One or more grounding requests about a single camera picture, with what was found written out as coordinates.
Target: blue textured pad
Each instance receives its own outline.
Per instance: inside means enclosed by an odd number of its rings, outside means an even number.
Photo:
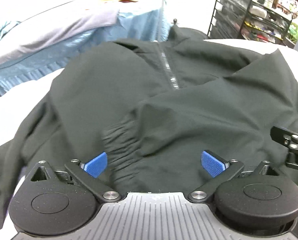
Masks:
[[[201,153],[201,165],[214,178],[222,173],[226,166],[206,151]]]
[[[107,154],[103,152],[90,162],[86,163],[83,169],[92,177],[96,178],[106,169],[107,164]]]

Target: zipper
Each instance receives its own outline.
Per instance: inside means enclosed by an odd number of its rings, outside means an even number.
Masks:
[[[174,73],[172,72],[171,68],[170,68],[170,64],[167,60],[166,54],[165,52],[162,50],[162,48],[159,46],[158,44],[158,48],[160,50],[160,55],[161,55],[161,59],[162,59],[162,64],[163,64],[163,69],[165,70],[171,85],[174,89],[179,89],[179,85],[178,85],[178,81],[176,76],[174,75]]]

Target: gray ribbed plate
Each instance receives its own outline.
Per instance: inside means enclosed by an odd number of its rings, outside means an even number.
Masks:
[[[56,237],[35,238],[19,233],[13,240],[298,240],[293,234],[256,238],[237,233],[205,204],[190,203],[182,193],[129,193],[106,203],[89,224]]]

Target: black metal rack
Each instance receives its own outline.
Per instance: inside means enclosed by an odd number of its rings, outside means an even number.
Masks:
[[[252,13],[256,7],[260,13]],[[291,19],[253,0],[216,0],[208,36],[282,44]]]

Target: dark green jacket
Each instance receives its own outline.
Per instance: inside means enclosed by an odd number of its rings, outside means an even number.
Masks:
[[[298,133],[298,83],[279,50],[262,56],[178,27],[162,43],[102,43],[70,61],[0,147],[0,228],[22,166],[105,151],[101,179],[122,194],[189,192],[210,179],[206,149],[247,169],[283,167],[273,125]],[[288,173],[298,183],[298,171]]]

